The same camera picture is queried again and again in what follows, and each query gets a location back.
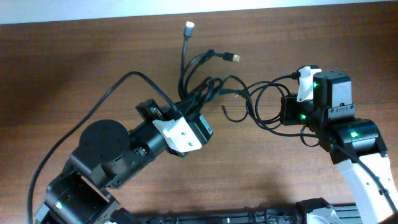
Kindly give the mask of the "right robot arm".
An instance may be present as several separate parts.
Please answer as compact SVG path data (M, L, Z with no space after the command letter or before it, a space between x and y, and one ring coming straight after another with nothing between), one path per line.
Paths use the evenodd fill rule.
M397 218L397 189L378 126L356 118L350 77L342 71L305 66L291 74L297 93L282 98L280 121L315 133L353 194L363 223Z

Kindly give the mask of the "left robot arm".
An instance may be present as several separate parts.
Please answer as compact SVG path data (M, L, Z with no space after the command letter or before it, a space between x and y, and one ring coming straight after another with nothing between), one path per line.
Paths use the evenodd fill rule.
M198 110L186 103L158 107L153 99L136 109L144 121L135 129L103 119L82 132L62 173L47 187L35 223L135 223L108 190L123 186L163 151L183 157L201 148Z

